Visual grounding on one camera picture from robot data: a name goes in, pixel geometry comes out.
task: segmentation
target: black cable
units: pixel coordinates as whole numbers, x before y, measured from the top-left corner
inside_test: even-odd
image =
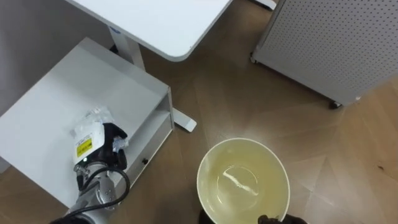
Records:
[[[93,172],[93,174],[91,174],[89,176],[89,178],[87,179],[87,181],[85,182],[85,184],[82,187],[82,190],[85,190],[87,188],[87,186],[90,184],[90,182],[94,179],[94,177],[96,175],[98,175],[99,173],[105,172],[105,171],[113,171],[113,172],[117,172],[118,174],[122,175],[124,181],[126,182],[126,189],[123,192],[122,196],[120,196],[118,199],[112,201],[112,202],[108,202],[108,203],[104,203],[102,205],[94,205],[94,206],[90,206],[90,207],[86,207],[86,208],[81,208],[78,210],[75,210],[67,215],[65,215],[62,218],[59,218],[57,220],[54,220],[52,222],[50,222],[50,224],[56,224],[56,223],[62,223],[64,220],[68,220],[71,217],[74,217],[78,214],[81,214],[83,212],[88,212],[88,211],[92,211],[92,210],[97,210],[97,209],[101,209],[101,208],[106,208],[106,207],[110,207],[113,205],[118,204],[119,202],[123,201],[127,195],[130,192],[130,180],[129,177],[127,176],[127,174],[125,172],[123,172],[123,170],[115,168],[115,167],[104,167],[104,168],[100,168],[96,171]]]

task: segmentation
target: wooden floor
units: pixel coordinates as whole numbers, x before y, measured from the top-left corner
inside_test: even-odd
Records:
[[[331,111],[321,95],[249,62],[270,16],[235,0],[186,61],[144,50],[147,71],[172,87],[175,107],[198,126],[176,128],[110,223],[196,223],[199,163],[236,136],[280,157],[289,213],[312,224],[398,223],[398,79]],[[0,223],[47,223],[65,210],[15,169],[0,175]]]

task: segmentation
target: yellow label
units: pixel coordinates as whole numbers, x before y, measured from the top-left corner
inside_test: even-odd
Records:
[[[77,157],[80,157],[81,155],[83,155],[83,153],[90,150],[92,147],[93,143],[91,142],[91,138],[89,138],[77,147]]]

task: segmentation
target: white bucket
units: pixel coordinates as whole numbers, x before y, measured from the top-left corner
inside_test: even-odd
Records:
[[[197,176],[200,203],[217,224],[255,224],[267,215],[282,221],[290,200],[286,171],[263,144],[233,138],[211,148]]]

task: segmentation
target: white perforated panel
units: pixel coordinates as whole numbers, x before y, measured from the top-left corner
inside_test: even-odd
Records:
[[[257,61],[347,104],[398,74],[397,0],[285,0]]]

